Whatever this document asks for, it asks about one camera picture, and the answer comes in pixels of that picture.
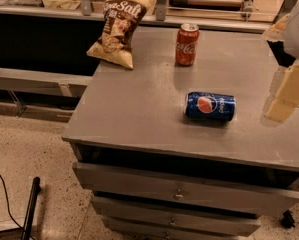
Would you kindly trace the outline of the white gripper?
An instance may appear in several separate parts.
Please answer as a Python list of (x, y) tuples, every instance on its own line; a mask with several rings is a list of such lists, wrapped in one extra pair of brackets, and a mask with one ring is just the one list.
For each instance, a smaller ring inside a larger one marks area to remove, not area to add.
[[(299, 2), (290, 14), (280, 18), (262, 36), (270, 42), (284, 40), (284, 51), (299, 59)], [(286, 121), (299, 107), (299, 63), (288, 67), (282, 74), (283, 78), (265, 111), (265, 117), (275, 122)]]

